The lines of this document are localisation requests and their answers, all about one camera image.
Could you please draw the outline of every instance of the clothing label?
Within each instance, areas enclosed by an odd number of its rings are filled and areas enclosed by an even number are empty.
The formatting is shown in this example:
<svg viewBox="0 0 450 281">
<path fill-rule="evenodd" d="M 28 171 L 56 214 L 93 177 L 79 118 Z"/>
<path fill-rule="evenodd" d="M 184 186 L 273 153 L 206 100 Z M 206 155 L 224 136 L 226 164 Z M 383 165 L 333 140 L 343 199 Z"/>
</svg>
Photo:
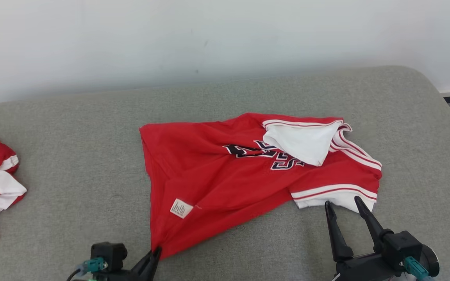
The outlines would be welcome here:
<svg viewBox="0 0 450 281">
<path fill-rule="evenodd" d="M 183 202 L 180 199 L 175 199 L 175 202 L 173 203 L 170 212 L 181 217 L 182 219 L 185 219 L 185 217 L 191 212 L 192 209 L 193 206 L 190 206 L 189 204 Z"/>
</svg>

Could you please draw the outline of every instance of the cable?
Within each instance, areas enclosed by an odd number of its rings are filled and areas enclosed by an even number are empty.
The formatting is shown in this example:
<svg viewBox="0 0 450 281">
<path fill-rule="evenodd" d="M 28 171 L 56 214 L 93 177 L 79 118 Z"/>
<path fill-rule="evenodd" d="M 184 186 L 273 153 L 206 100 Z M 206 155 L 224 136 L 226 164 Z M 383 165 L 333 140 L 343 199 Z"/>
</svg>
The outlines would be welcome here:
<svg viewBox="0 0 450 281">
<path fill-rule="evenodd" d="M 78 274 L 81 270 L 80 269 L 76 269 L 74 270 L 74 272 L 72 272 L 72 274 L 69 276 L 69 278 L 67 278 L 67 281 L 71 281 L 72 277 L 74 277 L 76 274 Z"/>
</svg>

